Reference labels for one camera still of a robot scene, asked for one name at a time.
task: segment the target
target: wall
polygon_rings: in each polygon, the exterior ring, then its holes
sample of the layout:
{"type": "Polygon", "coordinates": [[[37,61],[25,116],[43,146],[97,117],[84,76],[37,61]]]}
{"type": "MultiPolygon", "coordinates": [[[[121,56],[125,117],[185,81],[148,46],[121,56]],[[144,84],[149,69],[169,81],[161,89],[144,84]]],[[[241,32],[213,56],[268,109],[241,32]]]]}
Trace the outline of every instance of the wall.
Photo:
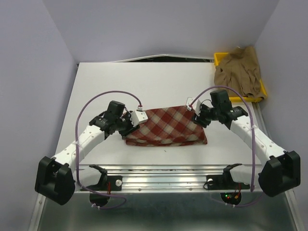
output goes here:
{"type": "Polygon", "coordinates": [[[76,63],[41,0],[0,1],[0,230],[27,230],[39,160],[55,152],[76,63]]]}
{"type": "Polygon", "coordinates": [[[43,0],[78,62],[254,44],[278,0],[43,0]]]}
{"type": "Polygon", "coordinates": [[[279,145],[301,155],[302,184],[295,195],[302,218],[308,216],[307,12],[307,0],[280,0],[256,43],[269,94],[260,104],[266,126],[279,145]]]}

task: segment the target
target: folded cloth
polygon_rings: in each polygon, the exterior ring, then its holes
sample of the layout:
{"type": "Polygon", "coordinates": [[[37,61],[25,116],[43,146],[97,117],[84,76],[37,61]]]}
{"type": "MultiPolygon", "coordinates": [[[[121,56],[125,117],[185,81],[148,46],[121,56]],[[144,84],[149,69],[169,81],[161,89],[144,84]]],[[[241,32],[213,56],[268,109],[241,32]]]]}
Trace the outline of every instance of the folded cloth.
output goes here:
{"type": "Polygon", "coordinates": [[[186,106],[167,107],[145,111],[148,120],[140,129],[124,139],[134,146],[185,146],[207,144],[204,130],[191,119],[193,111],[186,106]]]}
{"type": "MultiPolygon", "coordinates": [[[[254,47],[235,48],[216,66],[215,85],[223,85],[237,90],[242,96],[265,98],[261,92],[260,68],[254,47]]],[[[227,90],[229,96],[237,96],[227,90]]]]}

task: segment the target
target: plastic container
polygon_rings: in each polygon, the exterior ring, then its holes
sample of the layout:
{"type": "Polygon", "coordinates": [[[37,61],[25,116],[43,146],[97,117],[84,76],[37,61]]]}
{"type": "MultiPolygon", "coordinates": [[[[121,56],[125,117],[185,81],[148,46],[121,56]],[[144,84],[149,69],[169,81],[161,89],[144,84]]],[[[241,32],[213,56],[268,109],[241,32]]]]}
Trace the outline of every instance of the plastic container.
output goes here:
{"type": "MultiPolygon", "coordinates": [[[[219,62],[223,59],[223,57],[225,57],[227,54],[228,54],[227,52],[214,53],[214,65],[217,66],[219,62]]],[[[261,92],[265,95],[265,99],[266,99],[268,95],[265,91],[265,88],[264,88],[264,85],[261,79],[260,79],[260,84],[261,84],[261,92]]],[[[243,98],[245,99],[246,102],[255,102],[255,103],[263,100],[263,98],[261,97],[253,99],[253,98],[248,98],[244,96],[243,98]]],[[[229,97],[229,99],[231,102],[242,102],[240,97],[229,97]]]]}

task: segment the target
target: robotic arm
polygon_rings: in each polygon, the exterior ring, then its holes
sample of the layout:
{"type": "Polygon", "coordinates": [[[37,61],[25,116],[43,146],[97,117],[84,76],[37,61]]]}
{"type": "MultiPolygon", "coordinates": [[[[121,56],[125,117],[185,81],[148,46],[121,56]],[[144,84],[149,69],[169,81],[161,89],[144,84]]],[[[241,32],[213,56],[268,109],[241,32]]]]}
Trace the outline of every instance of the robotic arm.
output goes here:
{"type": "MultiPolygon", "coordinates": [[[[210,108],[196,101],[192,108],[195,115],[193,122],[206,128],[212,120],[224,124],[252,148],[252,130],[250,118],[241,107],[232,107],[226,90],[210,93],[213,107],[210,108]]],[[[192,98],[186,105],[189,110],[192,98]]],[[[256,156],[263,167],[256,168],[255,182],[259,183],[263,192],[274,197],[300,184],[300,157],[295,151],[287,152],[275,144],[257,126],[253,126],[256,139],[256,156]]],[[[222,175],[208,176],[209,190],[225,190],[235,187],[238,183],[250,184],[252,167],[242,164],[229,165],[222,175]]]]}
{"type": "MultiPolygon", "coordinates": [[[[98,144],[106,140],[115,131],[122,137],[139,129],[139,124],[147,120],[142,111],[127,112],[123,115],[125,105],[116,101],[109,103],[107,111],[99,114],[89,122],[78,139],[79,162],[98,144]]],[[[72,197],[74,191],[81,187],[77,184],[76,174],[76,142],[72,142],[63,151],[52,158],[44,157],[38,164],[35,191],[64,205],[72,197]]],[[[104,185],[107,180],[107,170],[90,165],[81,171],[80,182],[85,185],[104,185]]]]}

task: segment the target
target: checkered cloth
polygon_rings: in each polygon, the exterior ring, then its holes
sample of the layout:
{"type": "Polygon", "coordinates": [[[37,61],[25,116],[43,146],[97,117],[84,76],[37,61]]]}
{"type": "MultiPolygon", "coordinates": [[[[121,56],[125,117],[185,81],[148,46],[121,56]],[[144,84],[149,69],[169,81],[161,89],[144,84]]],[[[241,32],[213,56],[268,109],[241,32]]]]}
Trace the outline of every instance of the checkered cloth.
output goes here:
{"type": "Polygon", "coordinates": [[[186,146],[207,144],[204,130],[191,119],[193,111],[186,106],[167,107],[145,111],[148,120],[140,129],[129,134],[127,145],[134,146],[186,146]]]}

